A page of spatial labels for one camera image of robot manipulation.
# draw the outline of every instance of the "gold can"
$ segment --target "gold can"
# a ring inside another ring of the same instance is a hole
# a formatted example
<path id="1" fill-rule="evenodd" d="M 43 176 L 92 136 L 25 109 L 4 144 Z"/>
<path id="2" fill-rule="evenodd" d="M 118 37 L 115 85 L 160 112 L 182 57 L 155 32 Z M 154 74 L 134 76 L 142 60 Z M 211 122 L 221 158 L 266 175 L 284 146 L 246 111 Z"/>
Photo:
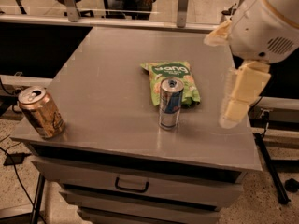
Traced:
<path id="1" fill-rule="evenodd" d="M 41 137 L 52 138 L 64 130 L 64 120 L 45 88 L 27 88 L 19 94 L 18 99 L 22 113 Z"/>

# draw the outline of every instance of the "can lid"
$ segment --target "can lid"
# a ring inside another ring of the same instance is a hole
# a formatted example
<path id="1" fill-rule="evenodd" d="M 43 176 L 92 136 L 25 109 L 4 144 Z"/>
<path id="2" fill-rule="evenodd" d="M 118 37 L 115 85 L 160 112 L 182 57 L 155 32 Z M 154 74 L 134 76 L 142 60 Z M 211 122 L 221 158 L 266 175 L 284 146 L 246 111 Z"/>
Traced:
<path id="1" fill-rule="evenodd" d="M 184 83 L 177 77 L 168 77 L 162 80 L 161 88 L 165 91 L 178 92 L 184 89 Z"/>
<path id="2" fill-rule="evenodd" d="M 46 95 L 46 89 L 41 86 L 32 86 L 19 94 L 19 101 L 22 104 L 32 104 L 41 100 Z"/>

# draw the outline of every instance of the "chip bag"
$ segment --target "chip bag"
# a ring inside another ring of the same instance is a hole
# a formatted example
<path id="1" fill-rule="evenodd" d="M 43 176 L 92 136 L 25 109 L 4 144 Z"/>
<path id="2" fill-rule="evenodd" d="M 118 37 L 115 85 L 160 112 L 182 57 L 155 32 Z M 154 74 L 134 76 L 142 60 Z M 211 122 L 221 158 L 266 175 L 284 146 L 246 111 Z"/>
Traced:
<path id="1" fill-rule="evenodd" d="M 166 77 L 178 77 L 184 83 L 182 97 L 183 107 L 199 104 L 199 92 L 196 88 L 188 62 L 142 63 L 141 67 L 149 71 L 151 100 L 155 106 L 160 103 L 161 81 Z"/>

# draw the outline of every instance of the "energy drink can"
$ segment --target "energy drink can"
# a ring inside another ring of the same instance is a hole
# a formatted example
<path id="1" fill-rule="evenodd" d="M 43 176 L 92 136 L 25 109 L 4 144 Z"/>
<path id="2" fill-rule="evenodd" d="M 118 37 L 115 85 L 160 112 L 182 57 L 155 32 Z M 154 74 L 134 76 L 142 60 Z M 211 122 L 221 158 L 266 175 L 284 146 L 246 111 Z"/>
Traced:
<path id="1" fill-rule="evenodd" d="M 19 108 L 43 138 L 64 130 L 65 123 L 51 95 L 43 87 L 33 86 L 19 95 Z"/>
<path id="2" fill-rule="evenodd" d="M 168 77 L 161 82 L 159 125 L 171 130 L 178 125 L 184 83 L 177 77 Z"/>

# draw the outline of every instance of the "gray table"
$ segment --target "gray table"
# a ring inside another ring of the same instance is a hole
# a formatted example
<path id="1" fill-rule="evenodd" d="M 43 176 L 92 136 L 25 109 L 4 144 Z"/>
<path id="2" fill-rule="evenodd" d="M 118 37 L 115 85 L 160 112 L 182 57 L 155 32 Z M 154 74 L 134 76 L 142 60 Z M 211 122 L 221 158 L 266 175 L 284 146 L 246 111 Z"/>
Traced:
<path id="1" fill-rule="evenodd" d="M 48 87 L 66 130 L 44 140 L 24 119 L 11 138 L 34 147 L 237 171 L 234 182 L 241 182 L 246 172 L 262 167 L 246 120 L 231 130 L 218 124 L 233 60 L 228 47 L 209 47 L 204 37 L 94 27 Z M 171 132 L 158 125 L 149 75 L 140 67 L 164 61 L 188 61 L 202 99 L 197 107 L 181 111 L 178 128 Z"/>

